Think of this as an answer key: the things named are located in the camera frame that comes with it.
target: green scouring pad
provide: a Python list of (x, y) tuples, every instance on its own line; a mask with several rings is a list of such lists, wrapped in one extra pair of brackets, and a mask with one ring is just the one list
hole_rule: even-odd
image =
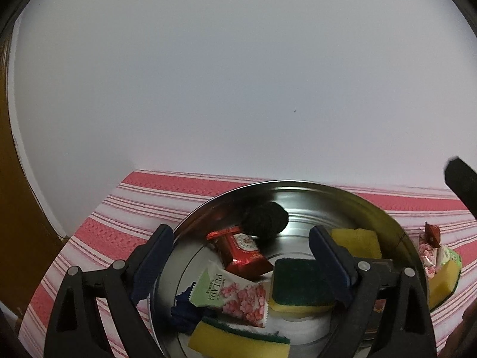
[(273, 269), (269, 305), (277, 312), (314, 314), (333, 308), (334, 296), (316, 260), (281, 258)]

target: red and white striped tablecloth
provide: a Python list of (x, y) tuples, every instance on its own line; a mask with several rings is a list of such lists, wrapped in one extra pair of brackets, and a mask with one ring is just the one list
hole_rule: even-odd
[[(78, 228), (46, 272), (30, 302), (20, 329), (20, 341), (33, 357), (42, 357), (45, 333), (66, 270), (108, 267), (126, 259), (165, 223), (175, 228), (192, 210), (223, 192), (267, 179), (137, 170), (116, 187)], [(460, 323), (462, 313), (477, 294), (477, 223), (447, 189), (387, 186), (339, 186), (379, 206), (394, 217), (410, 236), (424, 222), (439, 225), (442, 243), (457, 250), (463, 260), (459, 286), (450, 300), (432, 313), (437, 347)], [(138, 305), (149, 327), (146, 300)], [(106, 333), (117, 357), (127, 357), (115, 331), (106, 300), (99, 299)]]

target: black sponge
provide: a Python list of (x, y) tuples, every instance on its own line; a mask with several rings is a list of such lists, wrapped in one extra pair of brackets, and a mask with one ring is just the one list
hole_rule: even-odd
[(275, 202), (267, 202), (250, 208), (240, 225), (245, 234), (269, 240), (288, 225), (288, 213)]

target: tablecloth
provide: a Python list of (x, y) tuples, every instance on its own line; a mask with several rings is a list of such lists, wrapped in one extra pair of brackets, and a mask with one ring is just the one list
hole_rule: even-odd
[[(128, 175), (91, 213), (66, 243), (46, 272), (30, 302), (19, 333), (33, 357), (42, 357), (46, 328), (64, 274), (72, 265), (84, 271), (103, 269), (126, 259), (162, 223), (175, 228), (192, 210), (231, 189), (267, 179), (136, 170)], [(335, 185), (353, 192), (394, 217), (411, 237), (425, 221), (441, 227), (442, 243), (457, 250), (463, 269), (455, 294), (432, 312), (437, 348), (460, 323), (462, 313), (477, 293), (477, 223), (448, 189), (405, 186)], [(113, 326), (105, 299), (99, 310), (115, 356), (127, 357)], [(138, 305), (150, 329), (147, 301)]]

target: brown wooden door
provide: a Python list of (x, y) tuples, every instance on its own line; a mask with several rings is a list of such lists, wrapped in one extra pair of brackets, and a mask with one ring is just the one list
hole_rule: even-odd
[(0, 45), (0, 301), (22, 316), (63, 246), (18, 160), (7, 104), (10, 37)]

